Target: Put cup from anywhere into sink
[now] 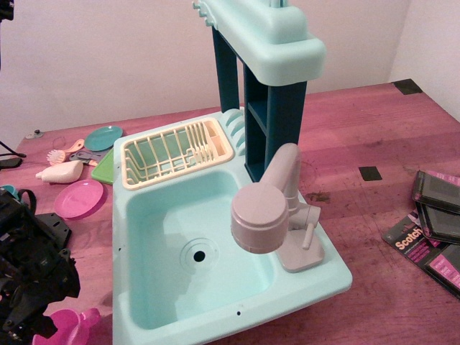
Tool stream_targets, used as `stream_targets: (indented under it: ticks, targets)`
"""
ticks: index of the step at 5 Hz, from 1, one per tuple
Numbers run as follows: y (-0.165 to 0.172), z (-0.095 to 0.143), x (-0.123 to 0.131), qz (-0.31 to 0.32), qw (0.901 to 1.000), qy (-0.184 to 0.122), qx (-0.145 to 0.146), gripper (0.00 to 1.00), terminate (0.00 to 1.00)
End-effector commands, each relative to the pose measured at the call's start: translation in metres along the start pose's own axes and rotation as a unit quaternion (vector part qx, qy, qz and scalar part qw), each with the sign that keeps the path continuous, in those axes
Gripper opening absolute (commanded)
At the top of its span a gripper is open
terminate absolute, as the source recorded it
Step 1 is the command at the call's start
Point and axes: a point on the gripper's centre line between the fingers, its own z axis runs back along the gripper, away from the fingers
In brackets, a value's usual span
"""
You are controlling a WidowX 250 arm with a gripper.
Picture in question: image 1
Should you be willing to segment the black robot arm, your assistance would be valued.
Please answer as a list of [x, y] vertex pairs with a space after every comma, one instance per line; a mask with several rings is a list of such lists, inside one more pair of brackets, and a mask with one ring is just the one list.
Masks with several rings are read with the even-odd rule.
[[81, 291], [67, 247], [72, 231], [54, 213], [37, 215], [35, 195], [1, 190], [1, 343], [31, 344], [58, 328], [45, 311]]

